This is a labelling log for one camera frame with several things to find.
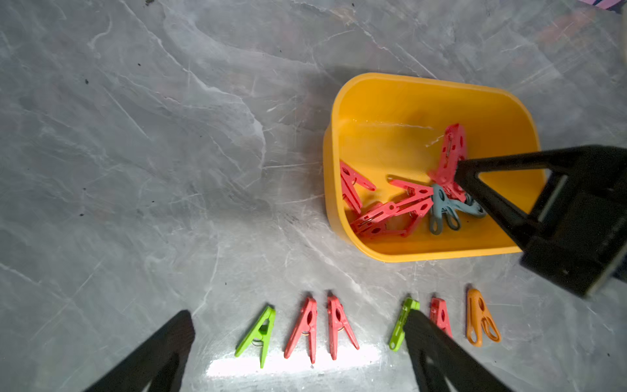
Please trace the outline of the yellow plastic storage box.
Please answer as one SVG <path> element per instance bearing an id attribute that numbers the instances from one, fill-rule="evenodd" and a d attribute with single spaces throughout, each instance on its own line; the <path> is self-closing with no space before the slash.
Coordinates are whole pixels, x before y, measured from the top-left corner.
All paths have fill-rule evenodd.
<path id="1" fill-rule="evenodd" d="M 323 139 L 327 216 L 333 232 L 365 255 L 386 263 L 516 253 L 514 241 L 490 217 L 462 214 L 460 230 L 432 235 L 422 221 L 408 237 L 399 217 L 383 235 L 363 238 L 351 228 L 356 218 L 342 195 L 341 165 L 374 184 L 357 188 L 365 209 L 398 201 L 392 179 L 429 184 L 439 165 L 446 128 L 465 129 L 470 158 L 537 152 L 540 142 L 531 114 L 514 95 L 497 88 L 427 78 L 364 73 L 339 91 Z"/>

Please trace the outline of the green clothespin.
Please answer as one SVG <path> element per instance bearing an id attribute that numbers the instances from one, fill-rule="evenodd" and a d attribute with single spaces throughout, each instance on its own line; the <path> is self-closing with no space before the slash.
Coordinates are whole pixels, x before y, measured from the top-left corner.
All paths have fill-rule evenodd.
<path id="1" fill-rule="evenodd" d="M 390 342 L 389 342 L 389 348 L 392 351 L 397 352 L 400 350 L 400 347 L 403 344 L 404 339 L 405 339 L 404 327 L 408 320 L 408 316 L 413 310 L 419 310 L 420 308 L 421 308 L 420 302 L 414 300 L 411 297 L 407 297 L 403 301 L 399 316 L 395 323 L 395 326 L 394 326 L 394 329 L 390 338 Z"/>
<path id="2" fill-rule="evenodd" d="M 260 368 L 264 368 L 269 353 L 269 344 L 271 342 L 275 320 L 275 308 L 272 307 L 272 305 L 267 305 L 256 322 L 249 328 L 245 337 L 238 344 L 234 356 L 238 358 L 250 345 L 256 344 L 261 348 Z"/>

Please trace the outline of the orange clothespin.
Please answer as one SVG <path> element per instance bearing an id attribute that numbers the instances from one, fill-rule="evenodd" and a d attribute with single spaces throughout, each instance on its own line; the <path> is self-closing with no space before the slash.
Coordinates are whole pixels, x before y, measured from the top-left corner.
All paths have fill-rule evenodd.
<path id="1" fill-rule="evenodd" d="M 501 334 L 478 289 L 468 290 L 466 305 L 466 337 L 469 343 L 475 347 L 481 347 L 483 336 L 491 341 L 500 342 Z"/>

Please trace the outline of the red boxed clothespin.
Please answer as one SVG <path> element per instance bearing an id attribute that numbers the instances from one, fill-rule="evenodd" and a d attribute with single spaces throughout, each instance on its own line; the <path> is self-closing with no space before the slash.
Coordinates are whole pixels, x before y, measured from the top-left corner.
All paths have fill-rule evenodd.
<path id="1" fill-rule="evenodd" d="M 398 235 L 406 238 L 415 231 L 416 227 L 433 207 L 434 190 L 431 186 L 423 186 L 400 179 L 389 180 L 389 183 L 406 192 L 406 196 L 403 199 L 394 203 L 394 217 L 409 215 L 408 225 L 398 231 Z"/>
<path id="2" fill-rule="evenodd" d="M 360 214 L 363 204 L 355 186 L 362 186 L 372 192 L 376 191 L 377 187 L 344 161 L 340 161 L 340 164 L 342 197 L 353 212 Z"/>
<path id="3" fill-rule="evenodd" d="M 433 206 L 434 203 L 431 197 L 414 203 L 407 208 L 401 208 L 394 202 L 378 203 L 372 210 L 354 220 L 350 225 L 357 236 L 364 238 L 376 238 L 385 235 L 398 235 L 406 238 L 416 230 Z M 389 220 L 405 214 L 408 214 L 410 217 L 405 229 L 390 230 L 387 227 Z"/>
<path id="4" fill-rule="evenodd" d="M 465 203 L 467 200 L 466 192 L 455 181 L 439 183 L 444 193 L 450 200 L 459 200 Z"/>

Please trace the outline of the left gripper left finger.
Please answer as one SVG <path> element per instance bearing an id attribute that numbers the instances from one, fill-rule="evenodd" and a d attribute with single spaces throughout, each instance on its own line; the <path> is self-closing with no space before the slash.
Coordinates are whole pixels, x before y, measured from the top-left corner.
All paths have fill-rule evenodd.
<path id="1" fill-rule="evenodd" d="M 179 391 L 195 330 L 191 313 L 181 310 L 89 391 Z"/>

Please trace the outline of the teal grey clothespin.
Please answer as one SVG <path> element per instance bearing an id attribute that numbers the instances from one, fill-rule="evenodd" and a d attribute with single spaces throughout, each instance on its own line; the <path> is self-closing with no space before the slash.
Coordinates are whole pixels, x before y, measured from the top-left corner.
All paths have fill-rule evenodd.
<path id="1" fill-rule="evenodd" d="M 440 235 L 447 223 L 451 230 L 458 231 L 461 228 L 460 219 L 455 207 L 447 197 L 444 189 L 439 185 L 433 185 L 433 206 L 429 210 L 429 231 L 432 235 Z"/>
<path id="2" fill-rule="evenodd" d="M 487 215 L 486 211 L 482 208 L 482 206 L 474 200 L 470 195 L 467 195 L 465 198 L 465 202 L 462 202 L 457 199 L 451 199 L 450 203 L 452 207 L 460 212 L 472 215 L 474 217 L 483 218 Z"/>

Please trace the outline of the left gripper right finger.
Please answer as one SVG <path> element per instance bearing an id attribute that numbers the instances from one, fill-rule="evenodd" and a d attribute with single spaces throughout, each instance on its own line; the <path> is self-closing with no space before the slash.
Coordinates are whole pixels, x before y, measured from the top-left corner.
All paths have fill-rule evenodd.
<path id="1" fill-rule="evenodd" d="M 405 341 L 420 391 L 508 391 L 423 313 L 411 310 Z"/>

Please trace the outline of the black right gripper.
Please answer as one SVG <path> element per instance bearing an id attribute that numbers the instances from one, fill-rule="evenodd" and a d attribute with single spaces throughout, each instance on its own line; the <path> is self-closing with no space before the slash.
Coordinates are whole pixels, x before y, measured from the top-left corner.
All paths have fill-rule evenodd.
<path id="1" fill-rule="evenodd" d="M 550 170 L 529 213 L 479 178 Z M 521 264 L 578 297 L 591 297 L 626 258 L 626 151 L 609 146 L 465 160 L 455 181 L 524 250 Z"/>

